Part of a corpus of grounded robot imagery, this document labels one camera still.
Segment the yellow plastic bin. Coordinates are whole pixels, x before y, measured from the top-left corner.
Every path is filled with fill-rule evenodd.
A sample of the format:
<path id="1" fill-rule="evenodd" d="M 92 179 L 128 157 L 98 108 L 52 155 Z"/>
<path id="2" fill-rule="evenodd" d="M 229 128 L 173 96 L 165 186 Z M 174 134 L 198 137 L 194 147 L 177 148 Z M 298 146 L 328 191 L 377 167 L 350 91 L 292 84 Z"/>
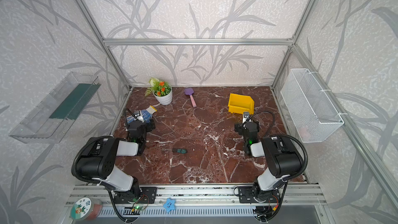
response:
<path id="1" fill-rule="evenodd" d="M 229 112 L 243 114 L 249 112 L 254 114 L 255 102 L 250 96 L 231 93 L 228 102 Z"/>

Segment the green black screwdriver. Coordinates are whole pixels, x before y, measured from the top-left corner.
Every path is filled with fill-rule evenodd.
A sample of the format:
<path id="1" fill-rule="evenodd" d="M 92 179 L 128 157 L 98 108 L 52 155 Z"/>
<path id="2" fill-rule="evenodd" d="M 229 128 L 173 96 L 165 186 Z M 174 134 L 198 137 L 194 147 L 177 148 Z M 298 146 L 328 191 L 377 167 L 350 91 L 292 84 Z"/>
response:
<path id="1" fill-rule="evenodd" d="M 172 149 L 172 152 L 179 153 L 179 154 L 186 154 L 188 151 L 186 149 L 176 148 L 176 149 Z"/>

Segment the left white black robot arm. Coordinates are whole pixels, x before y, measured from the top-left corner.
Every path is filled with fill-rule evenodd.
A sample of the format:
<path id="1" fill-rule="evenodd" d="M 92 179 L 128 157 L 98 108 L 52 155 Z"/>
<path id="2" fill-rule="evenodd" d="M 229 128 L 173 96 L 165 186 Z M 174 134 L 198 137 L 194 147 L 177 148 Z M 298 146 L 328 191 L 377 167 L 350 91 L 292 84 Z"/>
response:
<path id="1" fill-rule="evenodd" d="M 153 204 L 156 187 L 141 188 L 138 179 L 116 166 L 118 157 L 141 156 L 147 143 L 147 133 L 155 129 L 153 106 L 124 116 L 126 138 L 114 136 L 91 137 L 76 155 L 71 172 L 78 180 L 102 185 L 114 204 Z"/>

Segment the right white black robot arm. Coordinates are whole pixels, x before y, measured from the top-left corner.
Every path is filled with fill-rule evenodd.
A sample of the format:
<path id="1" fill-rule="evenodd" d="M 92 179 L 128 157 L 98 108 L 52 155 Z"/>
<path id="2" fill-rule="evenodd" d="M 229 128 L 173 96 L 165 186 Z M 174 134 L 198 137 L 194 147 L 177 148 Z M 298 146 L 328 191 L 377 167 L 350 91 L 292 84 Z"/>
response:
<path id="1" fill-rule="evenodd" d="M 239 186 L 240 203 L 267 203 L 279 206 L 282 203 L 288 181 L 302 175 L 308 165 L 304 145 L 287 134 L 270 134 L 259 137 L 260 124 L 250 112 L 243 113 L 242 123 L 236 123 L 235 132 L 244 139 L 244 152 L 253 158 L 264 157 L 267 168 L 257 177 L 252 186 Z"/>

